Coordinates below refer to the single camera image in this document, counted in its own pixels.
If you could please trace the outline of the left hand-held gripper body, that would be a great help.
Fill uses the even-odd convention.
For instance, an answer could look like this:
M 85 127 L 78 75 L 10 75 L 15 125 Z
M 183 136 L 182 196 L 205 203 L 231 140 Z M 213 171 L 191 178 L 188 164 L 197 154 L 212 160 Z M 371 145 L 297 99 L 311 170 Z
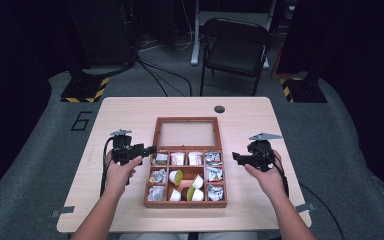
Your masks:
M 127 164 L 130 160 L 141 156 L 144 144 L 131 144 L 132 137 L 129 136 L 131 130 L 117 130 L 111 133 L 113 140 L 112 160 L 120 165 Z

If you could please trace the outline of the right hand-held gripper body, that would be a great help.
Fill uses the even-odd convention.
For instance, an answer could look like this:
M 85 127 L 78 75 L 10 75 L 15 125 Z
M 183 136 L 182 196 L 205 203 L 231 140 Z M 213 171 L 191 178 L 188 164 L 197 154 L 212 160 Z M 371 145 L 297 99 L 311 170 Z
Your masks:
M 269 133 L 259 133 L 250 137 L 251 143 L 247 146 L 248 152 L 251 153 L 251 165 L 262 172 L 267 172 L 272 167 L 275 167 L 281 172 L 280 167 L 276 163 L 278 157 L 275 155 L 270 139 L 279 139 L 280 135 Z

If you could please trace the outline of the brown wooden compartment box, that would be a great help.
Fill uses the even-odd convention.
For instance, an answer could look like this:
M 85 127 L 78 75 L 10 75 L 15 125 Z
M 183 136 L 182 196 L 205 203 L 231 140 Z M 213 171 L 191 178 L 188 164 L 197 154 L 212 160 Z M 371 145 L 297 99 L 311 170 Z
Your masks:
M 150 170 L 146 182 L 144 205 L 147 208 L 224 208 L 227 206 L 227 186 L 225 164 L 223 161 L 223 151 L 220 138 L 218 119 L 215 117 L 159 117 L 156 121 L 153 144 L 157 146 L 156 152 L 150 157 Z M 171 154 L 173 152 L 185 153 L 185 164 L 176 166 L 171 164 Z M 202 165 L 191 166 L 188 161 L 189 152 L 202 152 Z M 222 164 L 211 166 L 205 163 L 207 152 L 219 152 Z M 166 165 L 157 166 L 153 164 L 153 159 L 157 153 L 168 155 Z M 223 170 L 223 179 L 220 182 L 209 182 L 207 180 L 207 168 L 215 167 Z M 165 183 L 151 183 L 149 177 L 152 171 L 165 169 Z M 169 173 L 173 170 L 183 171 L 183 180 L 179 186 L 175 186 L 169 181 Z M 200 189 L 204 192 L 203 201 L 188 201 L 186 199 L 187 190 L 192 186 L 195 177 L 200 175 L 204 180 L 204 185 Z M 207 186 L 216 185 L 224 188 L 224 199 L 222 201 L 211 201 L 208 199 Z M 153 186 L 165 187 L 165 198 L 163 201 L 148 201 L 148 191 Z M 172 190 L 176 189 L 181 193 L 180 201 L 170 201 Z

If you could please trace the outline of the person's left hand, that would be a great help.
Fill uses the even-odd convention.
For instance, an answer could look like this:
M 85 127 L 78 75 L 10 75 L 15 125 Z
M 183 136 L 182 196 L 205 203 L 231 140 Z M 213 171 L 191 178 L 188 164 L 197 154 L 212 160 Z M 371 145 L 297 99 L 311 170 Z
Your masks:
M 125 165 L 119 165 L 112 159 L 112 154 L 107 154 L 107 177 L 103 195 L 119 199 L 125 191 L 128 180 L 135 174 L 135 168 L 142 163 L 138 156 Z

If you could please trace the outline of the person's right hand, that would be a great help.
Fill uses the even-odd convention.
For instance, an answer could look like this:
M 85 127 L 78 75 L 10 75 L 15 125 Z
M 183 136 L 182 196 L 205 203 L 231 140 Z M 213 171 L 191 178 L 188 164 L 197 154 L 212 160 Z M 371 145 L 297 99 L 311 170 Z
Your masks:
M 258 181 L 262 191 L 270 201 L 279 202 L 281 199 L 288 199 L 288 197 L 283 184 L 282 160 L 276 150 L 274 150 L 274 156 L 275 166 L 266 172 L 261 172 L 249 164 L 246 164 L 244 168 Z

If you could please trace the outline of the packet with yellow print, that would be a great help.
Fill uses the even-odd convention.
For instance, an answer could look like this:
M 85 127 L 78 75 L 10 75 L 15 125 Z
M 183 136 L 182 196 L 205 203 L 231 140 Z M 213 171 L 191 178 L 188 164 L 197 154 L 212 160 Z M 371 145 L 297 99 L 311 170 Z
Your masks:
M 157 166 L 166 165 L 168 162 L 168 155 L 164 153 L 157 153 L 153 159 L 153 164 Z

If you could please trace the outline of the grey foil packet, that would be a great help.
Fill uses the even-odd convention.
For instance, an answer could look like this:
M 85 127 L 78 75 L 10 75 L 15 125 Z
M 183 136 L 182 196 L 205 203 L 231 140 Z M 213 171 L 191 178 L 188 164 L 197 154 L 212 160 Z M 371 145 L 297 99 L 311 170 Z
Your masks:
M 166 170 L 159 169 L 152 171 L 149 177 L 151 183 L 165 183 L 166 182 Z
M 165 198 L 164 186 L 153 186 L 149 188 L 147 200 L 148 201 L 163 201 Z

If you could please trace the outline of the white packet with colourful print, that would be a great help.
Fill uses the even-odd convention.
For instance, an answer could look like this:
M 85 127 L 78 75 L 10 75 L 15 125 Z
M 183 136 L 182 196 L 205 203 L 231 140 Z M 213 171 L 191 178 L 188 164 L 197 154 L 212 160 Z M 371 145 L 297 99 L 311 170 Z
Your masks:
M 223 179 L 223 170 L 221 168 L 208 167 L 207 180 L 209 182 L 220 182 Z
M 219 152 L 207 152 L 205 154 L 205 163 L 211 166 L 218 166 L 222 164 L 221 155 Z
M 222 201 L 224 199 L 224 188 L 222 186 L 208 185 L 208 199 L 211 201 Z

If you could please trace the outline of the white cup with yellow lid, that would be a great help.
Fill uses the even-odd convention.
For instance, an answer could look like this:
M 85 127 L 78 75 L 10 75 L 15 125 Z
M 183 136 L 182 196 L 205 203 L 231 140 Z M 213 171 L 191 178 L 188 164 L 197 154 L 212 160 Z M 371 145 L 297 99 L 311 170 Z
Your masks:
M 173 170 L 169 173 L 169 181 L 175 186 L 179 186 L 183 180 L 183 171 L 182 170 Z

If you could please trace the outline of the white cup with green lid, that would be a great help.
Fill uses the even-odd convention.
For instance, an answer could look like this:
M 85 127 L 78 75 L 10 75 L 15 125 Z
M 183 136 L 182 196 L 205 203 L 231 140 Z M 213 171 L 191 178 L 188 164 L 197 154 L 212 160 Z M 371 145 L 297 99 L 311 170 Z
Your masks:
M 188 201 L 203 201 L 204 200 L 204 192 L 200 189 L 196 189 L 191 186 L 187 190 L 186 199 Z

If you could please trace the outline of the grey tape strip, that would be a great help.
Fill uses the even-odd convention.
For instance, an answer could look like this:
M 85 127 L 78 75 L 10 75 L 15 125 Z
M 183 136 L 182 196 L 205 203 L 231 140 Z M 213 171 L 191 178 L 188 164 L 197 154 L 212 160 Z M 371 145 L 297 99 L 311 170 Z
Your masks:
M 297 205 L 295 207 L 295 209 L 298 213 L 301 213 L 301 212 L 305 212 L 305 211 L 308 211 L 308 212 L 314 211 L 316 209 L 316 207 L 312 203 L 304 203 L 301 205 Z
M 67 214 L 67 213 L 73 213 L 75 209 L 75 206 L 64 206 L 60 208 L 59 210 L 54 210 L 51 212 L 50 217 L 51 218 L 58 218 L 62 214 Z

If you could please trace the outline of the striped black stand base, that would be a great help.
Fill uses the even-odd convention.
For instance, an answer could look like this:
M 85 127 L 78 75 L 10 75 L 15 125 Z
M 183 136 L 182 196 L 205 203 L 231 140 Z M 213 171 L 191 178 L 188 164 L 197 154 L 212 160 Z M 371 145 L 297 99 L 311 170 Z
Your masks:
M 103 95 L 108 77 L 86 75 L 81 80 L 71 79 L 61 94 L 61 102 L 93 103 Z
M 318 83 L 310 83 L 307 79 L 281 79 L 281 86 L 288 102 L 293 103 L 326 103 Z

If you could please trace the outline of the person's lap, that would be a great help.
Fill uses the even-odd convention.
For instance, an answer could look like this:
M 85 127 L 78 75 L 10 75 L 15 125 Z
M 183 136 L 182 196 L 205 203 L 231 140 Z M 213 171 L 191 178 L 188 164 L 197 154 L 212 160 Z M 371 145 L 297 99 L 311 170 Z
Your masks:
M 119 240 L 258 240 L 257 232 L 125 233 Z

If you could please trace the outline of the black folding chair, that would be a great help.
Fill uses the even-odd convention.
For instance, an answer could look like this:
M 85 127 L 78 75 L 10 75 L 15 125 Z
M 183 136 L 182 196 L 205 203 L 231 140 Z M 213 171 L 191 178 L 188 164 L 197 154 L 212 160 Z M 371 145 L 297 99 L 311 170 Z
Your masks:
M 251 95 L 256 94 L 270 33 L 261 25 L 211 18 L 203 26 L 204 55 L 201 70 L 200 95 L 203 95 L 206 70 L 253 78 Z

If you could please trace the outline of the dark cabinet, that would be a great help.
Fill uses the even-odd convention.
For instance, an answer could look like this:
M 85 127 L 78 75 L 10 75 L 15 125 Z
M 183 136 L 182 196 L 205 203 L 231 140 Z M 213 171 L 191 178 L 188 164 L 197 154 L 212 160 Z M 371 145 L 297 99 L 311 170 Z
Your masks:
M 91 67 L 134 65 L 129 0 L 67 0 Z

